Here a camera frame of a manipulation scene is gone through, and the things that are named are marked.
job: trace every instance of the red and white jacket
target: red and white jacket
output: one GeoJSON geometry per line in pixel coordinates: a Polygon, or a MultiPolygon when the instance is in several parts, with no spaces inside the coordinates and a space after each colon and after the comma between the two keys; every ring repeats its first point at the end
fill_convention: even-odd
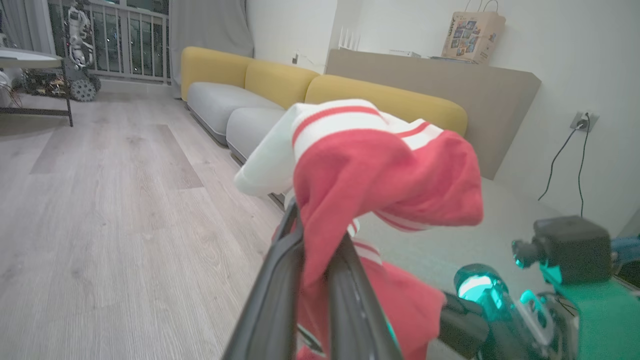
{"type": "MultiPolygon", "coordinates": [[[[314,358],[311,350],[330,352],[323,274],[344,232],[357,231],[355,218],[372,211],[401,231],[419,231],[476,225],[483,217],[480,171],[466,140],[364,100],[295,104],[236,175],[236,186],[250,195],[291,185],[305,227],[298,321],[305,339],[319,343],[300,360],[314,358]]],[[[382,262],[365,241],[354,243],[404,358],[423,360],[438,336],[444,295],[382,262]]]]}

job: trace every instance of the red stripe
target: red stripe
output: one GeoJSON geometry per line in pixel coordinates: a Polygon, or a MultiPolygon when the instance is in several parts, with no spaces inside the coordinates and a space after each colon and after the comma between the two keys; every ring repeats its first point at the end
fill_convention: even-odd
{"type": "Polygon", "coordinates": [[[309,116],[308,118],[303,120],[300,123],[300,125],[298,125],[295,132],[293,133],[293,139],[292,139],[293,143],[296,143],[298,136],[307,126],[313,124],[315,121],[320,120],[322,118],[329,117],[331,115],[341,114],[341,113],[365,113],[365,114],[380,116],[380,113],[378,113],[376,109],[368,108],[366,106],[341,106],[339,108],[330,108],[327,110],[323,110],[323,111],[320,111],[319,113],[315,113],[309,116]]]}
{"type": "Polygon", "coordinates": [[[415,228],[413,228],[413,227],[408,227],[407,225],[401,225],[401,224],[398,224],[397,222],[395,222],[395,221],[393,221],[393,220],[390,220],[389,218],[385,217],[385,216],[384,216],[384,215],[382,215],[381,213],[378,213],[377,211],[374,211],[374,213],[375,213],[379,218],[381,218],[381,219],[382,219],[382,220],[384,220],[386,223],[388,223],[389,225],[391,225],[391,226],[393,226],[393,227],[396,227],[396,228],[398,228],[398,229],[400,229],[400,230],[403,230],[403,231],[410,231],[410,232],[412,232],[412,233],[414,233],[414,232],[416,232],[416,231],[420,231],[420,230],[422,230],[422,229],[415,229],[415,228]]]}
{"type": "Polygon", "coordinates": [[[404,133],[398,133],[396,135],[400,136],[401,138],[406,138],[407,136],[416,135],[417,133],[421,133],[423,130],[425,130],[427,128],[427,126],[429,126],[429,123],[428,122],[423,122],[422,124],[418,125],[418,127],[416,127],[415,129],[411,129],[409,131],[405,131],[404,133]]]}
{"type": "Polygon", "coordinates": [[[357,247],[361,247],[365,250],[369,250],[371,252],[373,252],[374,254],[380,256],[380,251],[378,251],[376,248],[374,248],[373,246],[369,246],[367,244],[363,244],[363,243],[359,243],[357,241],[353,242],[353,246],[357,246],[357,247]]]}

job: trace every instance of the paper bag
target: paper bag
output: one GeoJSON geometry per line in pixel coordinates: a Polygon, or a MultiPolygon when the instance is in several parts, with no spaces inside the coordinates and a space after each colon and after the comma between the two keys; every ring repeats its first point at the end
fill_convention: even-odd
{"type": "Polygon", "coordinates": [[[488,64],[505,22],[497,8],[495,12],[454,12],[442,56],[488,64]]]}

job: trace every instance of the robot wheel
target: robot wheel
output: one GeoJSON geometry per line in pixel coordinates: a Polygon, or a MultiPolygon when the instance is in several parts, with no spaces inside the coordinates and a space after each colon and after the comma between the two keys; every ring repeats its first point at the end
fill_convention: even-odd
{"type": "Polygon", "coordinates": [[[91,84],[93,84],[93,87],[95,88],[95,92],[100,91],[100,88],[102,87],[102,83],[100,82],[100,78],[98,78],[94,74],[89,74],[88,76],[89,76],[89,81],[91,81],[91,84]]]}
{"type": "Polygon", "coordinates": [[[97,89],[93,81],[79,79],[71,82],[71,96],[76,101],[87,102],[93,101],[97,89]]]}

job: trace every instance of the gray curtain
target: gray curtain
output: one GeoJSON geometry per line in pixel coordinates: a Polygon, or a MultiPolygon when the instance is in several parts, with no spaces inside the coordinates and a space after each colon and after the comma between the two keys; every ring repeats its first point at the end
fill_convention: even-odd
{"type": "Polygon", "coordinates": [[[180,97],[180,57],[187,46],[253,57],[245,0],[170,0],[169,46],[174,97],[180,97]]]}
{"type": "Polygon", "coordinates": [[[0,0],[3,33],[16,47],[55,54],[47,0],[0,0]]]}

